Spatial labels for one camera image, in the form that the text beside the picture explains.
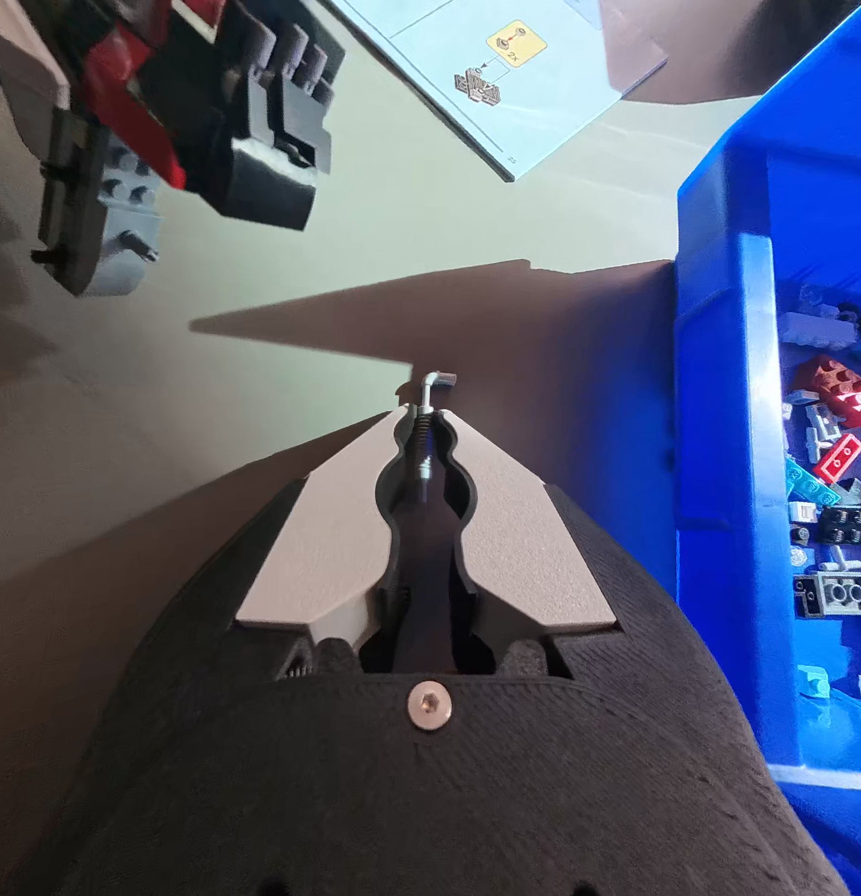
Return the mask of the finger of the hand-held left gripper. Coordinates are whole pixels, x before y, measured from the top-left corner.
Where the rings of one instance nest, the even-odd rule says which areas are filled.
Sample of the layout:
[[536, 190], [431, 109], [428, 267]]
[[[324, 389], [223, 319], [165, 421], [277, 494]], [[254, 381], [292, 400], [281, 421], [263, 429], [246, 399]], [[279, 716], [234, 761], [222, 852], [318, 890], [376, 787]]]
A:
[[56, 114], [70, 109], [70, 84], [32, 21], [0, 21], [0, 85], [21, 140], [47, 161]]

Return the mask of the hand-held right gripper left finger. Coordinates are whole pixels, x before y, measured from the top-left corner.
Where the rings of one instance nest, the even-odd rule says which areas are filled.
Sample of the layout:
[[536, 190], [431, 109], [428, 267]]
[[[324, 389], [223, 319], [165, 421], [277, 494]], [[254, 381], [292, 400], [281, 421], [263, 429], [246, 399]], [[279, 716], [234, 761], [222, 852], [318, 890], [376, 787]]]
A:
[[380, 630], [376, 591], [393, 533], [382, 475], [403, 454], [412, 408], [397, 408], [306, 477], [236, 612], [243, 626], [339, 639], [358, 651]]

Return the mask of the pile of toy bricks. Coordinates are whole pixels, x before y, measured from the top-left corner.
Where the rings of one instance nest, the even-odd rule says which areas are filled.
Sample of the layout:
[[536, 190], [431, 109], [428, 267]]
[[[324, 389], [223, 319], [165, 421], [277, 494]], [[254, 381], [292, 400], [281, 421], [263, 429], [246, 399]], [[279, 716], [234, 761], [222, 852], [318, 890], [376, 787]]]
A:
[[792, 281], [776, 325], [799, 689], [861, 701], [861, 296]]

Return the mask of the toy brick truck model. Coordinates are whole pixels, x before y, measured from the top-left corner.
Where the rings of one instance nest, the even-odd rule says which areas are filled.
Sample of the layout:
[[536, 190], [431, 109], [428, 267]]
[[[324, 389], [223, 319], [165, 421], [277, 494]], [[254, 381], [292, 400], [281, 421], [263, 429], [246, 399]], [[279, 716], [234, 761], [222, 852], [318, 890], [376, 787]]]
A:
[[69, 78], [32, 260], [75, 297], [132, 293], [159, 260], [158, 186], [302, 231], [331, 167], [346, 51], [310, 2], [23, 2]]

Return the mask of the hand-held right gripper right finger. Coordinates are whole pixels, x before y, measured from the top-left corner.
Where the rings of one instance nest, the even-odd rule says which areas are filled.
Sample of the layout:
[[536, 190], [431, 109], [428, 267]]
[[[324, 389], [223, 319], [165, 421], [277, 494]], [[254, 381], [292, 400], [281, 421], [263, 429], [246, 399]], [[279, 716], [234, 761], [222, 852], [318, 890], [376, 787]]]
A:
[[518, 642], [615, 630], [546, 484], [450, 410], [437, 413], [437, 439], [445, 499], [458, 518], [454, 561], [468, 638], [499, 665]]

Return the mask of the blue plastic bin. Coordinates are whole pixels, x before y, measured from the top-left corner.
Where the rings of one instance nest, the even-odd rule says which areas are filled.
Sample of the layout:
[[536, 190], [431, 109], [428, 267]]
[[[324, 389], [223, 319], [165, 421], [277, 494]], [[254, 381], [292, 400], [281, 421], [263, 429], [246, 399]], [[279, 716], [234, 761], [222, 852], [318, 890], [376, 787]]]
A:
[[678, 600], [772, 777], [861, 894], [861, 701], [799, 689], [776, 325], [792, 281], [861, 296], [861, 6], [678, 199]]

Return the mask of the light blue instruction booklet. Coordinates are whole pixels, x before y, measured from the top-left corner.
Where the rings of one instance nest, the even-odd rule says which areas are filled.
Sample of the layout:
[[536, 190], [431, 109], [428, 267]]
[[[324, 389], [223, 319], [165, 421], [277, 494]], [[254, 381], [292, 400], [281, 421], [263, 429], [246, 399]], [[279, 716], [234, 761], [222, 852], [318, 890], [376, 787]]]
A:
[[539, 165], [668, 59], [616, 2], [323, 5], [507, 183]]

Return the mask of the grey toy exhaust pipe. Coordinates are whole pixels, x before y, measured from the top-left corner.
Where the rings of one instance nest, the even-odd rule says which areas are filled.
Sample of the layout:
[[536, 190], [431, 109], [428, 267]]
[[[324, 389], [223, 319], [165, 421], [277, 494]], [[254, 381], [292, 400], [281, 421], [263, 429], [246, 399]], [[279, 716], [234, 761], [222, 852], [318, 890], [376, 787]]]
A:
[[458, 376], [440, 371], [424, 376], [421, 383], [420, 402], [413, 430], [413, 469], [417, 484], [426, 493], [432, 477], [432, 425], [435, 409], [431, 403], [434, 388], [452, 388]]

